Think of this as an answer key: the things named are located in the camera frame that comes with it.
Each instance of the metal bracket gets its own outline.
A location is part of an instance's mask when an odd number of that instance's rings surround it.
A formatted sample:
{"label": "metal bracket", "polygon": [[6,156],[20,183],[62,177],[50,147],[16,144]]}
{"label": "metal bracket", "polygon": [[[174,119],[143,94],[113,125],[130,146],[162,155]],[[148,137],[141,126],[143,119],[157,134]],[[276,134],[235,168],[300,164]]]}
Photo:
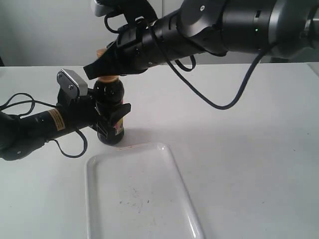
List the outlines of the metal bracket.
{"label": "metal bracket", "polygon": [[70,99],[88,94],[88,84],[75,71],[62,69],[57,74],[57,82]]}

